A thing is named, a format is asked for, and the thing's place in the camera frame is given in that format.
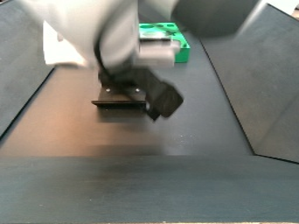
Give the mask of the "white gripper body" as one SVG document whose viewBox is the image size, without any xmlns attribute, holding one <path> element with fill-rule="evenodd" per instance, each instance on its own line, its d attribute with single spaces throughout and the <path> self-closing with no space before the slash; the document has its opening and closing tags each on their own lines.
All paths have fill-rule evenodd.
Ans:
<svg viewBox="0 0 299 224">
<path fill-rule="evenodd" d="M 140 38 L 133 57 L 134 67 L 172 67 L 180 41 L 170 38 Z"/>
</svg>

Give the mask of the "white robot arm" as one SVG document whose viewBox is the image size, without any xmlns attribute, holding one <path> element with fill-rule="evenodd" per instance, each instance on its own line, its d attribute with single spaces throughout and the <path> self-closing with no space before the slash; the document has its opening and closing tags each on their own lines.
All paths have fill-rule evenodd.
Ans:
<svg viewBox="0 0 299 224">
<path fill-rule="evenodd" d="M 178 45 L 138 32 L 138 4 L 169 17 L 178 0 L 18 0 L 42 23 L 42 55 L 48 65 L 118 69 L 170 67 Z"/>
</svg>

